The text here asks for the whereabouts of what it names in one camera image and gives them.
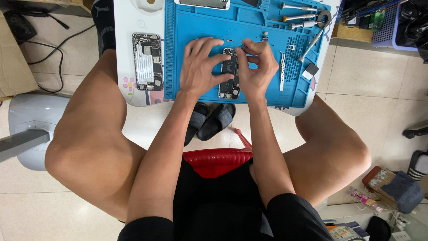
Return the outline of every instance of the white tile floor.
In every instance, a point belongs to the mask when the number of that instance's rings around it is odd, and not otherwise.
[[[55,15],[70,25],[63,29],[51,18],[27,17],[36,28],[34,41],[58,45],[66,37],[93,24],[90,18]],[[27,61],[40,60],[51,49],[23,44]],[[65,94],[72,94],[98,59],[95,28],[69,40],[63,47],[62,67]],[[35,79],[46,88],[59,87],[56,53],[47,61],[31,66]],[[428,65],[416,57],[330,46],[318,95],[354,128],[372,152],[373,164],[394,170],[407,170],[409,158],[417,149],[428,147],[428,136],[406,139],[401,132],[408,127],[428,124]],[[0,138],[9,135],[7,110],[0,107]],[[128,106],[125,135],[148,148],[172,103],[137,108]],[[194,139],[184,150],[239,148],[241,141],[231,131],[239,128],[251,140],[246,105],[236,105],[231,126],[213,139]],[[282,151],[303,144],[294,117],[269,110]],[[145,123],[151,128],[136,128]],[[361,179],[352,185],[361,186]],[[0,241],[21,240],[116,240],[123,227],[114,218],[68,191],[47,172],[24,168],[17,158],[0,163]],[[345,191],[329,198],[329,204],[352,202]]]

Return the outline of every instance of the blue storage basket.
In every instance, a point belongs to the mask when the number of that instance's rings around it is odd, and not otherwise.
[[[373,34],[372,46],[393,47],[398,50],[418,51],[418,48],[398,46],[395,43],[400,9],[401,5],[398,5],[385,11],[385,20],[383,21],[382,30]]]

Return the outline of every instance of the plastic bottle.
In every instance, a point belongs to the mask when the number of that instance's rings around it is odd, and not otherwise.
[[[353,196],[358,201],[362,202],[363,204],[367,205],[370,209],[376,210],[378,212],[382,212],[382,208],[377,206],[377,202],[368,196],[362,194],[358,189],[356,189],[353,186],[350,186],[348,189],[348,193]]]

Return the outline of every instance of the smartphone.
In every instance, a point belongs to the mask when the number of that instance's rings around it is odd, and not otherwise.
[[[163,90],[161,38],[159,35],[134,33],[135,76],[138,90]]]
[[[225,48],[223,54],[230,55],[230,60],[221,62],[222,74],[233,74],[235,77],[219,85],[218,96],[224,99],[237,99],[239,98],[239,64],[238,57],[232,48]]]

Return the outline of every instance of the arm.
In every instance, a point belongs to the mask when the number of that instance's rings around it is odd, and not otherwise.
[[[266,104],[266,89],[278,70],[278,63],[267,42],[255,43],[245,39],[246,53],[236,48],[239,59],[240,88],[250,110],[251,139],[253,140],[254,173],[263,204],[283,193],[295,193],[287,164],[279,148],[270,122]],[[248,62],[258,65],[250,69]]]
[[[142,217],[172,220],[172,203],[180,172],[184,137],[193,108],[201,95],[233,75],[213,76],[213,67],[230,56],[218,54],[208,58],[214,46],[223,41],[202,38],[184,48],[180,74],[180,91],[158,134],[138,168],[128,203],[126,223]]]

